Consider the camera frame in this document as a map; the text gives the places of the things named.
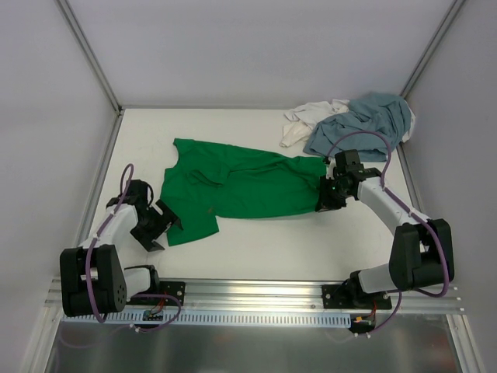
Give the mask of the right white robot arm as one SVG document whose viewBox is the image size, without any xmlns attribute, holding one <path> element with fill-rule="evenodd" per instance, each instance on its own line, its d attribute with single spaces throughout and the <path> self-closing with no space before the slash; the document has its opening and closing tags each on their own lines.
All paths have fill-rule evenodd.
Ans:
<svg viewBox="0 0 497 373">
<path fill-rule="evenodd" d="M 451 228 L 443 219 L 431 219 L 390 190 L 384 173 L 367 168 L 356 150 L 339 152 L 321 177 L 317 212 L 337 211 L 353 198 L 366 205 L 393 235 L 389 260 L 357 270 L 333 291 L 323 292 L 326 308 L 351 305 L 361 309 L 380 297 L 417 291 L 443 297 L 454 279 Z"/>
</svg>

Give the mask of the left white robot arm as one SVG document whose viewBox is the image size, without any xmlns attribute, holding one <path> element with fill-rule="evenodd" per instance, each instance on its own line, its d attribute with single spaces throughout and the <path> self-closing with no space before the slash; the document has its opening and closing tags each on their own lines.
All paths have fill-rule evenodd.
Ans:
<svg viewBox="0 0 497 373">
<path fill-rule="evenodd" d="M 60 255 L 61 298 L 69 317 L 123 311 L 133 298 L 145 304 L 161 297 L 158 271 L 152 265 L 123 267 L 119 250 L 134 239 L 145 251 L 163 250 L 158 238 L 170 228 L 182 228 L 179 216 L 163 201 L 153 206 L 153 189 L 143 180 L 131 180 L 106 205 L 100 226 L 79 246 Z"/>
</svg>

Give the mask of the green t-shirt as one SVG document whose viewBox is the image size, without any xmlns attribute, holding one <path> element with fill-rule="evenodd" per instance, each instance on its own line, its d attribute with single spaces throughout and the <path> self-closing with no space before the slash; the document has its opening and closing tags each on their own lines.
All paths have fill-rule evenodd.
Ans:
<svg viewBox="0 0 497 373">
<path fill-rule="evenodd" d="M 177 138 L 178 161 L 165 170 L 160 199 L 181 221 L 178 246 L 218 233 L 218 218 L 280 218 L 314 211 L 324 162 L 315 157 Z"/>
</svg>

